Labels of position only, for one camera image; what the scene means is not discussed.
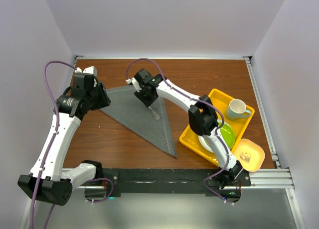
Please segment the silver table knife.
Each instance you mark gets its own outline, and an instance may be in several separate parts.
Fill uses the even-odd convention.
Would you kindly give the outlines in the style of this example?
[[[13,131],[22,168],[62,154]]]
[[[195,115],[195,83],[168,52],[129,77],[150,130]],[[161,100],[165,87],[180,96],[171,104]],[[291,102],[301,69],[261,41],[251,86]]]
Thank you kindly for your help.
[[[159,119],[160,119],[160,116],[159,116],[151,107],[149,107],[149,110],[151,111],[152,116],[153,116],[156,120],[159,120]]]

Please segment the grey cloth napkin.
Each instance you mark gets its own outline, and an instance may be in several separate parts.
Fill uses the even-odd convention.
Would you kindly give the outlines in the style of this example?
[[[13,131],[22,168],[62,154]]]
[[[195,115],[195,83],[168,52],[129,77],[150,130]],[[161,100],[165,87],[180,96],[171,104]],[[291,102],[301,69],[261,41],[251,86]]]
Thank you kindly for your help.
[[[177,158],[174,139],[165,103],[159,97],[151,108],[160,116],[156,120],[149,108],[134,96],[133,86],[121,86],[106,90],[111,104],[101,111],[123,125],[162,152]]]

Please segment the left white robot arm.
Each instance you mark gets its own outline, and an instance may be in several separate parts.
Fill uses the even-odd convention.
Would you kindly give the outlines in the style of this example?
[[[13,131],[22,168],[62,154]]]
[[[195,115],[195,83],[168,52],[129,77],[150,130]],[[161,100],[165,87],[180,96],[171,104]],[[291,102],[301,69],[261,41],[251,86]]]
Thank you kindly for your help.
[[[57,99],[52,126],[41,154],[30,172],[21,174],[17,182],[30,199],[64,206],[74,189],[86,182],[99,185],[103,181],[100,162],[84,160],[67,173],[62,172],[62,167],[84,115],[110,103],[101,82],[74,84]]]

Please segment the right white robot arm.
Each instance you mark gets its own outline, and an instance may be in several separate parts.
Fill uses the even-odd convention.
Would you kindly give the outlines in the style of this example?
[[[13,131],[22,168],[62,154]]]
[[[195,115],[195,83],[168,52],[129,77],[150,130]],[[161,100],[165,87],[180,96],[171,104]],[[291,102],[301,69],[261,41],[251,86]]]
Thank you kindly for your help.
[[[191,130],[203,138],[216,156],[223,182],[232,186],[239,181],[243,167],[222,137],[220,131],[222,125],[219,125],[217,121],[217,115],[221,112],[207,95],[200,97],[191,94],[159,74],[154,77],[136,75],[127,79],[127,83],[134,86],[136,90],[134,95],[146,107],[150,107],[158,97],[162,97],[185,110]]]

